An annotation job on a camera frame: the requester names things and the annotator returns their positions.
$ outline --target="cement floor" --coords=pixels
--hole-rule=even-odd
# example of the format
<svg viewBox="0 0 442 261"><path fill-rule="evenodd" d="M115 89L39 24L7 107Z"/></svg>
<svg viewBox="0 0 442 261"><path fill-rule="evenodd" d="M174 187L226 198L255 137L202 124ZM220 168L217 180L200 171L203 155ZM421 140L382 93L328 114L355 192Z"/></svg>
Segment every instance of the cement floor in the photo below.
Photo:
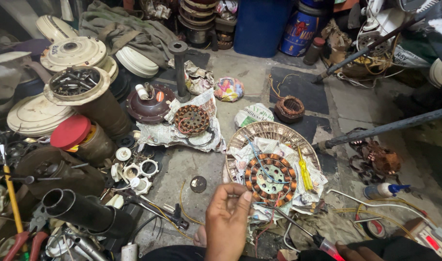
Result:
<svg viewBox="0 0 442 261"><path fill-rule="evenodd" d="M393 97L400 93L409 94L412 88L388 78L378 82L374 89L360 89L335 77L328 78L321 86L309 83L311 74L320 73L323 64L318 62L314 66L306 66L301 58L293 58L278 53L273 58L257 58L235 53L234 50L213 52L210 50L191 50L186 59L192 60L195 65L211 70L215 79L230 76L241 80L246 94L269 93L268 74L273 74L275 85L282 81L289 73L298 76L289 76L281 86L283 93L287 92L300 98L305 104L304 121L296 123L294 129L299 130L310 143L316 143L337 137L355 127L371 128L381 124L396 121L401 112L392 102ZM174 70L160 72L151 82L162 83L172 88L176 87ZM217 101L221 132L228 142L236 129L234 116L238 110L254 103L263 103L273 107L268 95L248 95L234 103ZM399 193L403 198L421 209L442 227L442 120L430 122L422 126L406 130L397 130L384 133L376 139L381 145L397 152L403 159L400 179L404 184L411 184L415 193ZM329 183L326 189L337 189L347 194L364 199L362 189L364 184L357 174L348 166L348 158L355 154L348 145L339 145L327 154L320 155L324 174ZM202 175L207 180L207 188L203 193L192 192L186 183L183 189L183 206L186 213L204 222L205 210L209 204L214 189L223 182L222 173L225 155L222 153L203 153L201 151L183 147L169 147L165 154L163 169L156 176L154 189L148 198L156 204L174 205L179 202L179 191L184 180L190 181L196 175ZM331 208L354 208L357 204L342 196L323 194ZM400 223L404 223L415 216L407 210L392 208L379 209ZM152 213L145 211L142 223ZM388 231L395 227L389 222L383 222ZM192 244L179 234L171 224L164 221L164 232L161 238L156 239L157 228L152 233L153 224L146 226L137 236L139 252L147 253L155 248ZM187 235L193 236L198 224L192 223ZM272 258L277 251L273 249Z"/></svg>

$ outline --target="plastic bottle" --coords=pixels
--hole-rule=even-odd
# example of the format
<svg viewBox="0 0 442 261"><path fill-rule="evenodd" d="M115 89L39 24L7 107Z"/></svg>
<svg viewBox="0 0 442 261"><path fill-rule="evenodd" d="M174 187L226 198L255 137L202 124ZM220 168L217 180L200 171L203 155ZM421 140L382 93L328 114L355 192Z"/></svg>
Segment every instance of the plastic bottle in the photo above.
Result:
<svg viewBox="0 0 442 261"><path fill-rule="evenodd" d="M396 196L401 189L410 187L411 185L392 185L390 183L382 183L379 185L367 186L363 189L363 194L367 199L380 199Z"/></svg>
<svg viewBox="0 0 442 261"><path fill-rule="evenodd" d="M310 48L308 48L308 51L306 52L305 58L303 58L303 63L306 65L313 65L317 62L319 59L319 53L322 50L322 47L326 41L320 37L316 37L313 40L313 43L310 45Z"/></svg>

